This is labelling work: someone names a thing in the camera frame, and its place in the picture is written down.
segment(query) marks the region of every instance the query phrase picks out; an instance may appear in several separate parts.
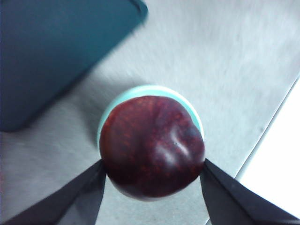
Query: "apple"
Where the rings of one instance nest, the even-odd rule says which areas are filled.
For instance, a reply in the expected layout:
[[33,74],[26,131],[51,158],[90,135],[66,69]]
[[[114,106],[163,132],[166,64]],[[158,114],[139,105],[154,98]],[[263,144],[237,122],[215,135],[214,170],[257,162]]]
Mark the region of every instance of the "apple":
[[142,96],[118,104],[102,126],[99,146],[114,186],[143,201],[182,190],[204,164],[200,131],[169,97]]

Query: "cup rim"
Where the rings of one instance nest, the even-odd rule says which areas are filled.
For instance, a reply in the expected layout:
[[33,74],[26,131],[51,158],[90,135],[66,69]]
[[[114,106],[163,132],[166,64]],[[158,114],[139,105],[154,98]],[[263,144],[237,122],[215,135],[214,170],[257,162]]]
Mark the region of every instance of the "cup rim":
[[159,86],[159,85],[148,84],[148,85],[136,86],[136,87],[133,87],[133,88],[130,88],[130,89],[124,91],[123,93],[119,94],[113,101],[111,101],[110,104],[106,107],[106,109],[104,110],[104,112],[101,116],[98,130],[97,130],[97,147],[98,147],[98,149],[100,149],[99,141],[100,141],[101,130],[102,130],[102,127],[103,127],[106,119],[108,118],[110,112],[120,103],[125,102],[132,98],[137,98],[137,97],[142,97],[142,96],[169,97],[169,98],[172,98],[172,99],[176,100],[177,102],[181,103],[181,105],[187,110],[187,112],[191,116],[191,119],[192,119],[194,125],[199,130],[199,132],[202,136],[202,139],[204,141],[204,131],[203,131],[202,122],[201,122],[201,119],[200,119],[196,109],[192,106],[192,104],[186,98],[184,98],[181,94],[177,93],[176,91],[174,91],[170,88],[167,88],[164,86]]

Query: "white surface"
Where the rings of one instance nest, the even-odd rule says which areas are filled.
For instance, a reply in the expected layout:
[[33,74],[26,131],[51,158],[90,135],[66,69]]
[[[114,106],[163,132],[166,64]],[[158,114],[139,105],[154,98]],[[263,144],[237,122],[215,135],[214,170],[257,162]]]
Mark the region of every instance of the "white surface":
[[[61,188],[99,159],[109,102],[146,83],[182,94],[200,113],[206,156],[235,176],[300,68],[300,1],[146,0],[149,16],[89,76],[26,129],[3,133],[1,219]],[[97,225],[203,225],[197,179],[144,203],[109,179]]]
[[300,218],[300,82],[255,149],[241,184]]

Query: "gray floor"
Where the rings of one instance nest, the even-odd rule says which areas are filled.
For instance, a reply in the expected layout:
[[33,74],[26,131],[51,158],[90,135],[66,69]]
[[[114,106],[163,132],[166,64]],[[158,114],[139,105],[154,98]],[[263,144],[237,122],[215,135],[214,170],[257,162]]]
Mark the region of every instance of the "gray floor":
[[[300,71],[300,1],[147,0],[149,17],[29,128],[2,134],[1,219],[59,189],[99,158],[105,106],[143,83],[185,96],[206,156],[235,176]],[[97,225],[204,225],[200,180],[144,203],[107,179]]]

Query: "apple skin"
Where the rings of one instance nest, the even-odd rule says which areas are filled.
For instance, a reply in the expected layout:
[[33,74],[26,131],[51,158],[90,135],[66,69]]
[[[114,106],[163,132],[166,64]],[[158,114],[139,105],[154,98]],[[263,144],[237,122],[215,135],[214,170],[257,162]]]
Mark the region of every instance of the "apple skin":
[[99,146],[114,186],[142,201],[182,190],[204,164],[199,130],[186,109],[168,97],[136,97],[117,105],[102,127]]

